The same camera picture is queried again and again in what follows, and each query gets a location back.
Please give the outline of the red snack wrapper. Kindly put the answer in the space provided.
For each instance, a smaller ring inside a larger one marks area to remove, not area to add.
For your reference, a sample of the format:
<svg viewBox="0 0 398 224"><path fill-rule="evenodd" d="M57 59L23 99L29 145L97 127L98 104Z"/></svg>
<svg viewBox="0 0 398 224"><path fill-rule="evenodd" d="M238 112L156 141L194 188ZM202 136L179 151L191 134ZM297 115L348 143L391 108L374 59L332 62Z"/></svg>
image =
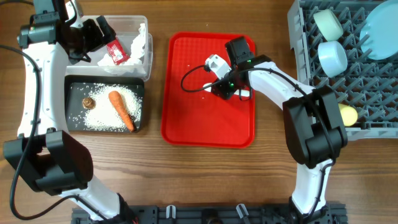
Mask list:
<svg viewBox="0 0 398 224"><path fill-rule="evenodd" d="M118 39L107 43L106 48L115 65L120 65L130 58Z"/></svg>

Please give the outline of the white tissue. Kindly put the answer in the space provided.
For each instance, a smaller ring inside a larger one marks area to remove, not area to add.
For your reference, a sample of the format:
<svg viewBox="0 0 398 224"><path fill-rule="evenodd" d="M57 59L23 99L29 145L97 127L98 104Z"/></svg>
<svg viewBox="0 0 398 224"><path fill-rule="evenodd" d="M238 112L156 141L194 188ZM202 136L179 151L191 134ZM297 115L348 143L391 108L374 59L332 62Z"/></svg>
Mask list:
<svg viewBox="0 0 398 224"><path fill-rule="evenodd" d="M142 65L141 58L145 56L144 46L146 44L146 25L144 23L140 24L138 29L139 35L134 38L130 46L130 58L121 63L120 65L115 65L112 58L108 53L97 63L99 67L104 67L104 70L108 73L113 73L115 75L122 75L130 71L129 66Z"/></svg>

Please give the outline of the orange carrot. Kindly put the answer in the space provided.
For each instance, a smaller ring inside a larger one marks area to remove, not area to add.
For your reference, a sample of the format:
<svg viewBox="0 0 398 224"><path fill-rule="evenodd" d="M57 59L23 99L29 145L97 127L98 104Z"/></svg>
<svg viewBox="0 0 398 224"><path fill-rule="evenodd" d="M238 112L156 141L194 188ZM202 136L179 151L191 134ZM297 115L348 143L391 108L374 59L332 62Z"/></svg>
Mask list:
<svg viewBox="0 0 398 224"><path fill-rule="evenodd" d="M121 94L118 91L111 91L108 94L108 98L111 104L113 105L114 109L122 119L123 123L126 125L127 129L130 132L134 132L136 130L135 126L131 120L129 113L127 112Z"/></svg>

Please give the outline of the light blue bowl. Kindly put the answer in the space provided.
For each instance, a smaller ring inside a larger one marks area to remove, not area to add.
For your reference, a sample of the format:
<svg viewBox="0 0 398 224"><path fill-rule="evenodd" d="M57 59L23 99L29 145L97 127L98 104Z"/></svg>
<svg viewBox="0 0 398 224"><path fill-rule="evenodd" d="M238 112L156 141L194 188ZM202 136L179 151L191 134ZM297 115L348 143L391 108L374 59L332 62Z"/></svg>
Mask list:
<svg viewBox="0 0 398 224"><path fill-rule="evenodd" d="M330 78L343 73L348 67L346 52L337 41L320 43L318 58L325 75Z"/></svg>

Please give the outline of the green bowl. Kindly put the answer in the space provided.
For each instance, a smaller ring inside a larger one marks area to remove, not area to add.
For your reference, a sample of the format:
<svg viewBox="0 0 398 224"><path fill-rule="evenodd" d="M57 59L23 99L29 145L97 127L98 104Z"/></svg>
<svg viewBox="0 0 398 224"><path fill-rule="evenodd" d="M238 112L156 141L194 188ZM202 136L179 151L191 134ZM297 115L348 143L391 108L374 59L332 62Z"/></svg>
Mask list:
<svg viewBox="0 0 398 224"><path fill-rule="evenodd" d="M315 13L313 18L319 31L327 41L336 41L343 35L341 23L330 9Z"/></svg>

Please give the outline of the yellow cup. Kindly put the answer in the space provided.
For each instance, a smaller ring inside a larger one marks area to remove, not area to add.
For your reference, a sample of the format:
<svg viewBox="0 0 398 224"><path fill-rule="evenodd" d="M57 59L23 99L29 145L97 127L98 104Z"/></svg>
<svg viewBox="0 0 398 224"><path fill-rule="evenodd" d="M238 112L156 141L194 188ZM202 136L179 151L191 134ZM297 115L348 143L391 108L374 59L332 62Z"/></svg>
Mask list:
<svg viewBox="0 0 398 224"><path fill-rule="evenodd" d="M338 104L343 124L348 127L354 125L358 120L358 112L355 108L339 103Z"/></svg>

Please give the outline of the light blue plate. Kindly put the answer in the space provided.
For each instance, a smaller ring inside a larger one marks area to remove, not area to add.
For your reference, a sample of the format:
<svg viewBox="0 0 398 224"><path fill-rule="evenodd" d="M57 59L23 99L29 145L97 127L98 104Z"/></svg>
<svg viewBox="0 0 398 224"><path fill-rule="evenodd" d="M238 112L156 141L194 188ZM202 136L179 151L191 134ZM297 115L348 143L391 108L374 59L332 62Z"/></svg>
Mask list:
<svg viewBox="0 0 398 224"><path fill-rule="evenodd" d="M374 8L365 20L360 39L369 37L361 44L363 52L373 60L383 60L397 53L397 0L389 0Z"/></svg>

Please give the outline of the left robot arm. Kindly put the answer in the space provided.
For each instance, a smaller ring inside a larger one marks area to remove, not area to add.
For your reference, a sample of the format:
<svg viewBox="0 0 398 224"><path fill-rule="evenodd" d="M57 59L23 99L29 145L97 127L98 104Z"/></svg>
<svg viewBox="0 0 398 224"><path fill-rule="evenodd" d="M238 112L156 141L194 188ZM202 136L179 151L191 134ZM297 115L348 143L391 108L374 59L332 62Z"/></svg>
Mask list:
<svg viewBox="0 0 398 224"><path fill-rule="evenodd" d="M19 179L34 192L71 200L95 223L137 223L138 216L122 196L108 189L93 173L89 150L74 139L65 116L65 75L71 63L89 61L103 46L101 29L82 22L73 1L34 1L35 14L22 26L16 53L25 63L24 112L17 139L3 145L14 168L9 204L16 208Z"/></svg>

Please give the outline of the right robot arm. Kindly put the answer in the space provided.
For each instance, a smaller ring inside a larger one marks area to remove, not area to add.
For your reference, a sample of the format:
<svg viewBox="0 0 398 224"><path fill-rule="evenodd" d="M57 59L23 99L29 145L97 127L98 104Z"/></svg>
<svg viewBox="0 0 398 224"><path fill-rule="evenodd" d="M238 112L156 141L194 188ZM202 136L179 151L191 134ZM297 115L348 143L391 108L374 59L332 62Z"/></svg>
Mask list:
<svg viewBox="0 0 398 224"><path fill-rule="evenodd" d="M285 140L297 163L295 189L289 198L289 223L310 223L327 214L325 190L331 168L348 143L338 102L328 87L298 82L266 56L233 66L219 55L205 61L217 80L212 92L228 99L243 88L267 96L283 112Z"/></svg>

